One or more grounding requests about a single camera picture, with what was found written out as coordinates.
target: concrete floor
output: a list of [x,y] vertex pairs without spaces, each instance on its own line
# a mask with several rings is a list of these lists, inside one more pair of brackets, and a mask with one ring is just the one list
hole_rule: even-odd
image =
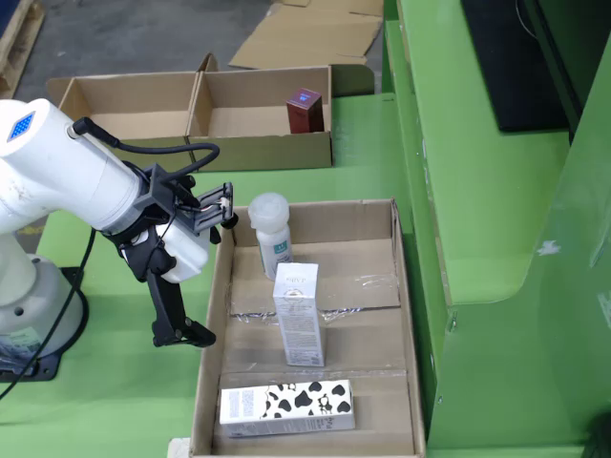
[[[58,76],[194,70],[207,52],[227,66],[264,18],[271,0],[39,0],[47,13],[15,94],[47,97]],[[379,92],[382,33],[368,54]],[[17,235],[33,253],[41,219]]]

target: plastic bottle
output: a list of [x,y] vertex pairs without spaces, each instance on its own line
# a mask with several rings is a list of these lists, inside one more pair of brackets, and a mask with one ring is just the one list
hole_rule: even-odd
[[280,262],[293,262],[293,249],[288,229],[288,202],[280,194],[256,196],[248,206],[250,225],[257,231],[263,271],[276,280]]

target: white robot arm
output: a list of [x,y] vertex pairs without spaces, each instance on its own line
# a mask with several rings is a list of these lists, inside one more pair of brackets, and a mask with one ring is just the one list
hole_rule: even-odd
[[[121,162],[96,137],[137,153],[212,153],[173,174],[157,165],[142,171]],[[30,260],[24,262],[24,253],[11,237],[2,235],[61,209],[111,240],[136,278],[148,282],[157,310],[155,346],[212,344],[214,334],[185,316],[178,283],[201,272],[208,261],[208,243],[220,241],[215,225],[231,227],[237,222],[231,183],[199,197],[191,193],[195,180],[188,174],[218,153],[212,144],[130,147],[91,119],[72,122],[47,100],[0,101],[0,337],[7,333],[1,323],[16,325],[14,305],[27,298],[32,285],[26,283],[35,276],[23,267]],[[15,278],[10,272],[17,268],[30,274],[9,288],[13,281],[7,279]],[[50,345],[49,351],[57,345]]]

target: small red box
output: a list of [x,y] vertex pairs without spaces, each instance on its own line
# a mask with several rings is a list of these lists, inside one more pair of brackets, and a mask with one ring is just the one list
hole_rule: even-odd
[[325,131],[323,98],[308,89],[300,89],[286,101],[288,124],[292,134]]

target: wooden pallet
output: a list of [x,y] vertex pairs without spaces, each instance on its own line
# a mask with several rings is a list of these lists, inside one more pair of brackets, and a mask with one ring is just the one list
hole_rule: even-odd
[[21,0],[0,38],[0,98],[12,98],[45,12],[38,0]]

